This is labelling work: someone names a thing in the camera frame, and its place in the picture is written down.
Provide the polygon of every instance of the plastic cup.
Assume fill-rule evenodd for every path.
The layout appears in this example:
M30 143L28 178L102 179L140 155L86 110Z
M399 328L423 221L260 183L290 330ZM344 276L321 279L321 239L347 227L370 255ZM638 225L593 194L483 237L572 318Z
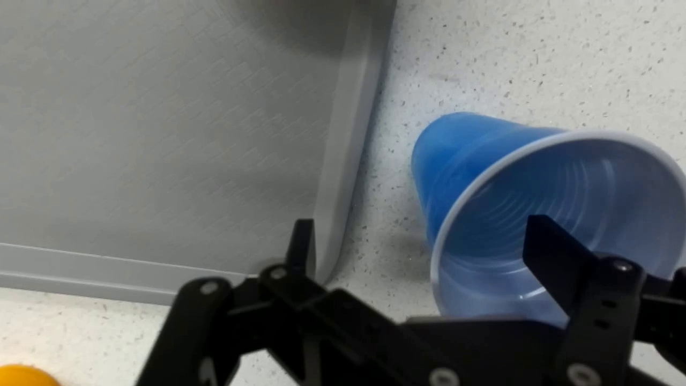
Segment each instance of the plastic cup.
M683 173L631 134L449 114L417 136L412 172L443 315L565 322L520 260L529 213L548 213L588 248L655 276L686 253Z

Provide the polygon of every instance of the orange ball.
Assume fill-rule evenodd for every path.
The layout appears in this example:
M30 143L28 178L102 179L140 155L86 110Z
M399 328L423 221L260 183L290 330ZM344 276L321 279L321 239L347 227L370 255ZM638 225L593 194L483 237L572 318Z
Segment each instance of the orange ball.
M0 386L59 386L49 373L26 366L26 365L6 365L0 366Z

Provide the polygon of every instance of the cup rim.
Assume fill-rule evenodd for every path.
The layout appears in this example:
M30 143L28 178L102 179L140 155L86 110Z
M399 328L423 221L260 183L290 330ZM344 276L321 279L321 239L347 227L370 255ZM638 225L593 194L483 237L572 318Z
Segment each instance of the cup rim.
M504 172L506 166L509 166L512 162L518 162L541 149L546 149L546 148L552 148L552 146L560 146L560 143L581 143L581 140L612 140L612 143L621 143L621 146L628 146L628 148L635 148L635 149L640 149L650 155L654 155L669 173L671 178L680 183L680 190L682 190L682 198L686 203L686 176L683 172L680 169L680 165L658 146L640 138L640 136L635 136L635 134L628 134L628 132L618 132L618 130L561 130L558 134L548 134L548 136L541 136L541 138L534 138L531 143L526 143L520 148L517 148L514 151L502 155L500 161L494 161L493 165L488 165L483 173L477 173L469 183L467 189L455 198L455 203L449 206L448 213L443 217L443 222L439 225L439 231L434 235L434 242L432 242L432 248L430 248L430 263L428 263L428 279L430 279L430 290L432 290L432 297L434 297L434 303L441 313L448 311L448 306L443 303L441 299L441 292L439 292L439 284L441 284L441 279L439 279L439 266L441 266L441 250L443 250L443 244L445 244L445 237L453 229L453 222L457 221L457 217L461 213L461 209L467 206L467 202L490 179L494 178L500 172Z

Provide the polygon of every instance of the gray metal panel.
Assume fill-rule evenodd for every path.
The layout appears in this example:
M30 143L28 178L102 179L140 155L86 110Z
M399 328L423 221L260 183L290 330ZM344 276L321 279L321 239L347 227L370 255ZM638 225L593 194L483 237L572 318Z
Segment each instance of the gray metal panel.
M0 2L0 284L166 299L338 256L389 0Z

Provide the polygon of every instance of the countertop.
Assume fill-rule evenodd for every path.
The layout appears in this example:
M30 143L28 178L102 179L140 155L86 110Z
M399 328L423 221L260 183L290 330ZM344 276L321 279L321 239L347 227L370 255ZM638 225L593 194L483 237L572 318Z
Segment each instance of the countertop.
M439 114L640 134L686 165L686 2L399 0L385 88L368 136L340 266L344 286L394 318L434 315L410 179L415 134ZM166 306L0 290L0 361L65 386L126 386ZM652 346L635 365L686 376ZM251 356L235 383L290 383Z

